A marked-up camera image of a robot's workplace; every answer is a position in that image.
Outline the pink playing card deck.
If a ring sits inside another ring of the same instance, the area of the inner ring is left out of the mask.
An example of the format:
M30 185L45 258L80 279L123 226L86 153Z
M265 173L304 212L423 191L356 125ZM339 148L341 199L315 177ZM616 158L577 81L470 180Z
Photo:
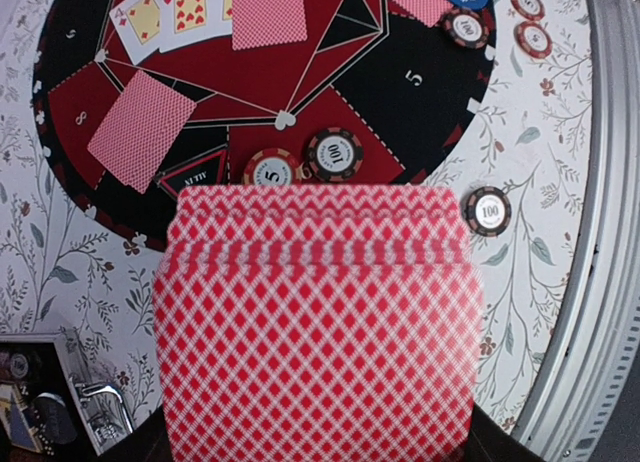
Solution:
M154 295L177 461L459 461L483 287L452 191L195 186Z

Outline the single pink playing card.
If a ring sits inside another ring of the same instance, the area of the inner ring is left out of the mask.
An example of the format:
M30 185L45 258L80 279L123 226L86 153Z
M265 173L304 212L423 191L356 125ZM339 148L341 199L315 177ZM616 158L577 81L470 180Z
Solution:
M138 71L87 150L118 181L144 193L197 103Z

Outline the orange chip stack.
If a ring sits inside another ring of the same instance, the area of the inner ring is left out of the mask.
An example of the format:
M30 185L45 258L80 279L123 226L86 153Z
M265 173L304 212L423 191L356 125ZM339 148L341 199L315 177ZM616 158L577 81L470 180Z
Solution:
M524 21L514 29L518 46L535 59L545 59L552 53L552 40L546 30L536 22Z

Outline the triangular dealer button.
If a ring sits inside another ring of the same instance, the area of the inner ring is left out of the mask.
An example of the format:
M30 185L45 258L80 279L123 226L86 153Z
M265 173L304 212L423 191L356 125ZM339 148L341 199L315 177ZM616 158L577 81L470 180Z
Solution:
M227 150L214 148L159 172L156 185L174 200L188 186L211 186L227 181Z

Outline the ten of hearts card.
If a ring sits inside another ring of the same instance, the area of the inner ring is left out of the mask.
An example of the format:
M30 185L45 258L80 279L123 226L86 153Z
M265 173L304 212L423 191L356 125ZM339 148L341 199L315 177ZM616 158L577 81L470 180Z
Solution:
M224 0L161 0L160 52L230 35L232 21L223 9Z

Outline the orange chip sector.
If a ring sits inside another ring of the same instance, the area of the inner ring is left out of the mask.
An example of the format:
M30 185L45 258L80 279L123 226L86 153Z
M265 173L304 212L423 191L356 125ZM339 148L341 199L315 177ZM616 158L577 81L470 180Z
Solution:
M282 186L302 181L301 163L282 148L268 148L255 153L246 164L245 185Z

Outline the pink card mat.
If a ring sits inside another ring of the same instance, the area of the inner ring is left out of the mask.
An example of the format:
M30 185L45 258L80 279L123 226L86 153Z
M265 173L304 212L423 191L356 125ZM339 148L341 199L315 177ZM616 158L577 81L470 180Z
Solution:
M235 51L306 40L304 0L232 0Z

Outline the dark chip sector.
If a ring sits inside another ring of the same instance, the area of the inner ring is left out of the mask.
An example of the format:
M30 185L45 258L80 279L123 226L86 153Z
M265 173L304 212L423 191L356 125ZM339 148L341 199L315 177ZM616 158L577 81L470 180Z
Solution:
M359 139L340 127L329 127L317 133L306 150L306 163L311 173L328 183L353 178L363 160L364 149Z
M480 15L470 9L454 7L441 18L441 28L461 47L481 49L489 40L489 27Z

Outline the dark chip bottom sector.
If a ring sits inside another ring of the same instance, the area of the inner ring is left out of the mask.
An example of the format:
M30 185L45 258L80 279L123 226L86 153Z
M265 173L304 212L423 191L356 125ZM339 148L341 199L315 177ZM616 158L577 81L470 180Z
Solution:
M441 18L441 28L461 47L481 49L489 40L489 27L480 15L470 9L454 7Z

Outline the dark brown chip stack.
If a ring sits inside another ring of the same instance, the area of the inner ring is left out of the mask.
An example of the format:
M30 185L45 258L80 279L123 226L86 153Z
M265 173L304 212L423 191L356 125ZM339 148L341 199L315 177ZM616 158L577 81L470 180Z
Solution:
M483 186L472 191L462 211L469 228L483 237L497 237L511 220L511 204L507 195L497 187Z

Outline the four of diamonds card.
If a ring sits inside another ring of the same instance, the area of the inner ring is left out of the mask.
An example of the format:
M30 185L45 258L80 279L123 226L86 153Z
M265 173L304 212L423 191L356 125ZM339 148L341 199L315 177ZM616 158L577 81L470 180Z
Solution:
M159 49L158 0L124 0L109 16L132 64L139 64Z

